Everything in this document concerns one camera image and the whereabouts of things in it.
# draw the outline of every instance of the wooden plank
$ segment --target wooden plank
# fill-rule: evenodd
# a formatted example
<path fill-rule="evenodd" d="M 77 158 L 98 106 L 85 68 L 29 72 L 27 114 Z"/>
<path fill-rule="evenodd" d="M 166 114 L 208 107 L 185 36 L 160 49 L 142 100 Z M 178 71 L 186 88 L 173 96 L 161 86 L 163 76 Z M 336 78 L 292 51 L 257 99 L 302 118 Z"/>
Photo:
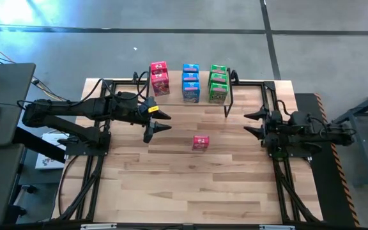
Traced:
<path fill-rule="evenodd" d="M 96 82 L 86 79 L 83 96 Z M 291 82 L 275 81 L 275 85 L 288 111 L 296 110 Z M 135 86 L 118 86 L 117 90 L 137 91 Z M 172 129 L 155 134 L 149 144 L 142 142 L 143 127 L 113 121 L 95 222 L 280 224 L 272 161 L 260 142 L 243 129 L 261 124 L 243 117 L 262 106 L 261 92 L 252 86 L 233 90 L 234 105 L 228 118 L 222 107 L 161 105 L 172 120 L 159 122 L 172 125 Z M 98 96 L 98 89 L 93 96 Z M 93 125 L 86 118 L 77 118 L 77 123 Z M 194 135 L 210 136 L 205 152 L 192 151 Z M 63 210 L 80 190 L 85 163 L 86 157 L 79 157 L 65 177 Z M 321 219 L 310 166 L 293 158 L 291 168 L 296 192 Z M 291 216 L 287 194 L 286 200 Z"/>

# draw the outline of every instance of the pink box with label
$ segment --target pink box with label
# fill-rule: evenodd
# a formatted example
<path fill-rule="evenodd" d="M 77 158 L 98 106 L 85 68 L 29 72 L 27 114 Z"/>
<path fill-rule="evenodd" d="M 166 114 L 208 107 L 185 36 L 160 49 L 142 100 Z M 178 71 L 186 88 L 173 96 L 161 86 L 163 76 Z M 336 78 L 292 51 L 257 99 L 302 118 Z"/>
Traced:
<path fill-rule="evenodd" d="M 150 63 L 150 72 L 151 74 L 156 74 L 157 71 L 163 71 L 168 73 L 167 71 L 167 62 L 166 61 L 157 61 L 154 63 Z"/>
<path fill-rule="evenodd" d="M 163 70 L 154 71 L 154 73 L 151 74 L 150 79 L 155 96 L 167 95 L 170 93 L 169 76 L 167 75 L 167 72 Z"/>
<path fill-rule="evenodd" d="M 210 144 L 210 137 L 208 136 L 194 136 L 192 141 L 192 150 L 205 151 Z"/>

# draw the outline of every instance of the small cardboard box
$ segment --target small cardboard box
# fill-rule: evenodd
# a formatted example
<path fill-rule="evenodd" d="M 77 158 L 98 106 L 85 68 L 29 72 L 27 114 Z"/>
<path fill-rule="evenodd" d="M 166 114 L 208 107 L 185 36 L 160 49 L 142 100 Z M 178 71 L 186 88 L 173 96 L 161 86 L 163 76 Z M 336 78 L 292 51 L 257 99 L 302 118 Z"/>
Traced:
<path fill-rule="evenodd" d="M 227 84 L 228 76 L 226 74 L 212 73 L 211 83 Z"/>
<path fill-rule="evenodd" d="M 205 151 L 210 144 L 210 137 L 197 135 L 194 136 L 192 141 L 192 150 Z"/>
<path fill-rule="evenodd" d="M 153 85 L 154 95 L 168 95 L 170 93 L 169 88 L 169 76 L 167 72 L 162 70 L 155 71 L 156 74 L 151 74 L 151 85 Z"/>
<path fill-rule="evenodd" d="M 183 82 L 183 99 L 184 102 L 199 102 L 200 85 L 199 82 Z"/>
<path fill-rule="evenodd" d="M 199 64 L 183 64 L 183 72 L 185 73 L 198 73 Z"/>
<path fill-rule="evenodd" d="M 151 74 L 156 74 L 157 71 L 163 71 L 168 74 L 167 71 L 167 62 L 166 61 L 157 61 L 154 63 L 150 63 L 150 72 Z"/>
<path fill-rule="evenodd" d="M 183 73 L 181 76 L 183 82 L 199 82 L 198 73 Z"/>
<path fill-rule="evenodd" d="M 210 78 L 208 79 L 208 85 L 211 84 L 211 75 L 213 73 L 227 74 L 227 69 L 228 68 L 226 66 L 211 65 L 211 68 L 210 68 Z"/>
<path fill-rule="evenodd" d="M 211 83 L 209 102 L 223 104 L 228 94 L 228 85 Z"/>

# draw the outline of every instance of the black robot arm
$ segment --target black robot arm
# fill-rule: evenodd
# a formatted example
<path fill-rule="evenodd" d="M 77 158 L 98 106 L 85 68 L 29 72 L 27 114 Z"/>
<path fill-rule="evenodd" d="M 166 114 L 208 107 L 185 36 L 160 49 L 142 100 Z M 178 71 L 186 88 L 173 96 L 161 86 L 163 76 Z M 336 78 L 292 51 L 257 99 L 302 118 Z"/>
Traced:
<path fill-rule="evenodd" d="M 84 116 L 93 121 L 107 119 L 124 121 L 146 127 L 143 141 L 149 143 L 153 134 L 168 130 L 169 125 L 152 122 L 153 118 L 171 119 L 163 113 L 153 97 L 139 102 L 133 93 L 119 92 L 116 96 L 90 98 L 83 102 L 53 102 L 35 100 L 26 106 L 22 122 L 28 127 L 50 127 L 72 134 L 89 144 L 100 143 L 101 131 L 96 127 L 82 127 L 57 116 Z"/>
<path fill-rule="evenodd" d="M 263 119 L 260 128 L 245 126 L 244 129 L 261 140 L 262 147 L 280 153 L 281 157 L 285 156 L 287 148 L 293 147 L 301 147 L 308 152 L 294 157 L 309 157 L 322 150 L 316 142 L 330 141 L 343 146 L 353 143 L 352 135 L 355 130 L 346 125 L 323 123 L 301 111 L 290 114 L 288 121 L 283 121 L 280 111 L 275 110 L 269 113 L 264 107 L 258 112 L 245 115 L 245 117 L 254 120 Z"/>

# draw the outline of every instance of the green box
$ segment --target green box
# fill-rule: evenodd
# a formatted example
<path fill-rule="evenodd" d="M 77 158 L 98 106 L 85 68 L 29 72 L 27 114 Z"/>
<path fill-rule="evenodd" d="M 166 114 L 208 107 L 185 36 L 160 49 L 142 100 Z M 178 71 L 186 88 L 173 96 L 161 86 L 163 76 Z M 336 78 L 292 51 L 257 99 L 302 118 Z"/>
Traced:
<path fill-rule="evenodd" d="M 228 75 L 226 74 L 212 73 L 210 79 L 211 83 L 219 83 L 225 85 L 228 83 Z"/>
<path fill-rule="evenodd" d="M 223 104 L 227 97 L 229 88 L 227 84 L 211 83 L 209 102 Z"/>
<path fill-rule="evenodd" d="M 211 65 L 211 68 L 210 68 L 210 78 L 208 79 L 208 85 L 211 84 L 211 75 L 213 73 L 226 74 L 227 75 L 227 69 L 228 68 L 226 66 Z"/>

